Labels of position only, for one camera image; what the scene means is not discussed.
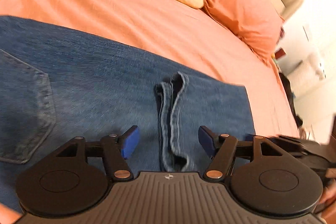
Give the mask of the person's right hand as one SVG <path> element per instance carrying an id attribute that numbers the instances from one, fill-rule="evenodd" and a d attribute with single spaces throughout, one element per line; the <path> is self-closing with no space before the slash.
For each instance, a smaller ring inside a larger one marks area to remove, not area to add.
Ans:
<path id="1" fill-rule="evenodd" d="M 323 204 L 323 207 L 318 209 L 316 214 L 325 221 L 325 223 L 335 224 L 335 203 L 336 195 L 336 183 L 335 178 L 332 178 L 328 184 L 324 187 L 322 196 L 319 200 L 319 204 Z"/>

